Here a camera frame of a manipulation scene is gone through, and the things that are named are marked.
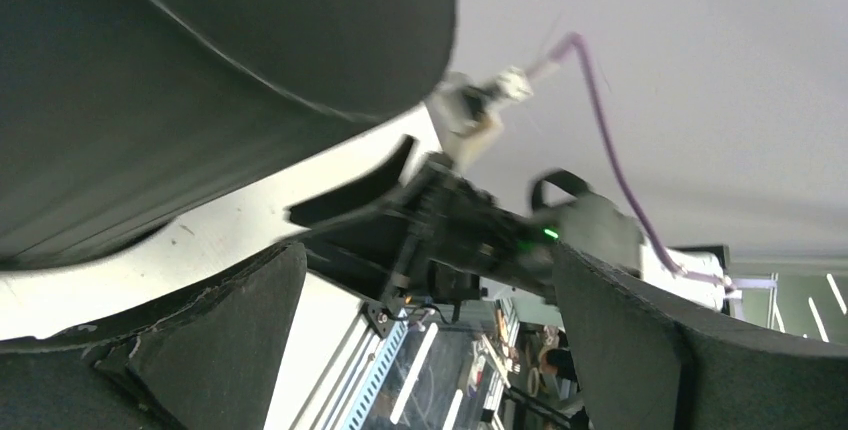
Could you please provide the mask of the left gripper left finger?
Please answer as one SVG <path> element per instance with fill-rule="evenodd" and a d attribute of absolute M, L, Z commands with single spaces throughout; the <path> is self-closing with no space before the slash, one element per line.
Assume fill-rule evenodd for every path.
<path fill-rule="evenodd" d="M 260 429 L 307 273 L 276 244 L 136 308 L 1 345 L 5 429 Z"/>

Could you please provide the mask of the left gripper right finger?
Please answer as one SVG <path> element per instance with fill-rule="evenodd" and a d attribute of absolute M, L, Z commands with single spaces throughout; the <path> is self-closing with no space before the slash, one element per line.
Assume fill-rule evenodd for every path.
<path fill-rule="evenodd" d="M 701 307 L 565 245 L 552 281 L 598 429 L 843 429 L 847 350 Z"/>

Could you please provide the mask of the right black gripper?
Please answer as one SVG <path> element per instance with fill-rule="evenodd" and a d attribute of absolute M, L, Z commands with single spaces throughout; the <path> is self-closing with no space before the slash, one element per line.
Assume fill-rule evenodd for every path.
<path fill-rule="evenodd" d="M 497 207 L 494 198 L 429 153 L 401 175 L 418 141 L 404 135 L 369 172 L 288 209 L 315 273 L 395 312 L 407 297 L 458 304 L 479 299 L 468 275 L 553 300 L 544 224 Z"/>

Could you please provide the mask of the black plastic bucket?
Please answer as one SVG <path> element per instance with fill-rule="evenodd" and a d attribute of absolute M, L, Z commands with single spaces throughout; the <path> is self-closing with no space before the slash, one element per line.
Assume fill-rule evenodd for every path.
<path fill-rule="evenodd" d="M 1 0 L 1 266 L 105 257 L 396 118 L 456 0 Z"/>

